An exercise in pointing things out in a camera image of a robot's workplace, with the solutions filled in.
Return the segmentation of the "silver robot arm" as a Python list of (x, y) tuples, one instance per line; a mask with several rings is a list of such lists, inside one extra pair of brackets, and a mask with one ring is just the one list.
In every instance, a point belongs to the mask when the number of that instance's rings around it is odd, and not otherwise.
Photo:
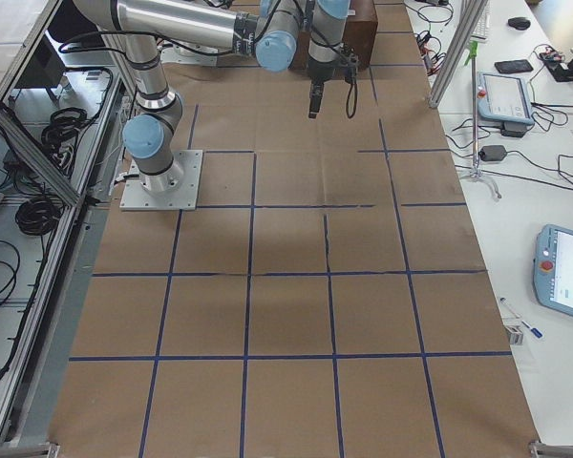
[(195, 81), (208, 70), (193, 71), (162, 60), (160, 46), (209, 57), (253, 57), (269, 72), (286, 70), (297, 51), (301, 31), (309, 32), (308, 115), (321, 109), (324, 86), (337, 69), (355, 92), (357, 58), (343, 42), (348, 1), (263, 1), (258, 12), (234, 11), (203, 1), (77, 1), (76, 9), (99, 33), (119, 42), (116, 52), (136, 87), (138, 115), (124, 127), (122, 139), (138, 169), (139, 190), (168, 197), (192, 188), (186, 181), (199, 169), (184, 164), (172, 150), (184, 102), (172, 82)]

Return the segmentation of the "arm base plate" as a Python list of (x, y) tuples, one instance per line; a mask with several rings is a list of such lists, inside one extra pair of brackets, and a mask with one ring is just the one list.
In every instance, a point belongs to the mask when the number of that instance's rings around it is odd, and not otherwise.
[(145, 175), (132, 161), (121, 195), (123, 211), (194, 211), (202, 171), (202, 150), (174, 153), (170, 169), (157, 176)]

